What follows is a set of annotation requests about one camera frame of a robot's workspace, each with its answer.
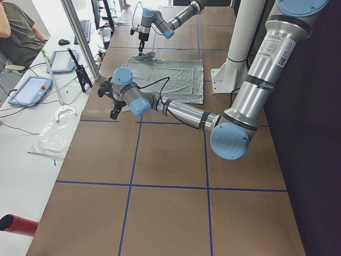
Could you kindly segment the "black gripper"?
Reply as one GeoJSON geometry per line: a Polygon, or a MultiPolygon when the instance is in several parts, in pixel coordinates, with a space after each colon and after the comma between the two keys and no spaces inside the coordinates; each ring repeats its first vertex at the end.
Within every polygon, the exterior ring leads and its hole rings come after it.
{"type": "Polygon", "coordinates": [[[110,118],[117,119],[123,107],[124,107],[124,101],[113,99],[113,109],[110,112],[110,118]]]}
{"type": "Polygon", "coordinates": [[[144,50],[144,45],[145,45],[145,42],[148,41],[148,33],[143,33],[143,32],[139,32],[139,40],[140,40],[140,43],[139,43],[139,56],[142,56],[143,55],[143,50],[144,50]]]}

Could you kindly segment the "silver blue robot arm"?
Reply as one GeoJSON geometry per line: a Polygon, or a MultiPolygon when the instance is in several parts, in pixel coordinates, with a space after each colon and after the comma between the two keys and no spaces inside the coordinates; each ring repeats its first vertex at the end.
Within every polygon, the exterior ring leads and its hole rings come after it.
{"type": "Polygon", "coordinates": [[[135,116],[156,110],[180,122],[210,131],[210,146],[223,159],[234,160],[248,150],[257,131],[257,118],[273,92],[275,84],[296,44],[310,36],[313,25],[327,1],[275,1],[265,22],[266,35],[247,67],[248,52],[264,1],[241,1],[225,63],[212,69],[214,93],[235,93],[231,107],[219,115],[163,97],[143,92],[133,81],[128,68],[116,69],[109,87],[113,100],[112,119],[124,106],[135,116]]]}
{"type": "Polygon", "coordinates": [[[163,18],[160,11],[143,8],[140,25],[136,29],[131,29],[131,35],[133,35],[135,31],[139,33],[139,56],[143,55],[144,45],[149,39],[152,24],[157,27],[157,29],[166,39],[170,39],[174,35],[174,31],[177,28],[188,21],[191,17],[201,13],[205,6],[205,0],[192,1],[189,6],[187,6],[168,22],[163,18]]]}

